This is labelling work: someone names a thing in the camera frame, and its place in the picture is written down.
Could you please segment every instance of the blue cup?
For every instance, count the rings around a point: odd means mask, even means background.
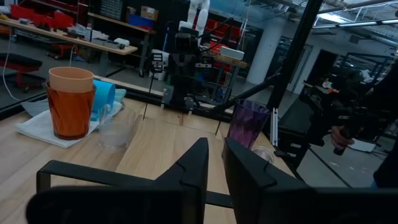
[[[94,85],[97,90],[95,91],[93,111],[96,113],[107,104],[112,108],[116,91],[115,85],[99,80],[94,80]]]

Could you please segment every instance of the white robot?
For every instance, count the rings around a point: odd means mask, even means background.
[[[195,29],[199,32],[199,35],[203,34],[203,31],[205,30],[206,26],[207,17],[209,15],[210,0],[190,0],[188,21],[187,22],[180,21],[178,29],[181,29],[181,27],[192,29],[199,5],[200,5],[200,13],[198,16],[197,26]]]

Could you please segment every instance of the purple cup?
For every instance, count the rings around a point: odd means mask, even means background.
[[[237,100],[227,137],[251,149],[270,114],[265,106],[258,103]]]

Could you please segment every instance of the cardboard box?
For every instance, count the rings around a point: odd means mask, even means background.
[[[141,17],[150,19],[152,21],[157,21],[157,16],[159,15],[159,10],[148,6],[141,6]]]

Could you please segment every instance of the white box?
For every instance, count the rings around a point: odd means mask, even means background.
[[[224,46],[220,48],[220,54],[236,60],[242,60],[244,56],[244,52],[240,50],[233,50]]]

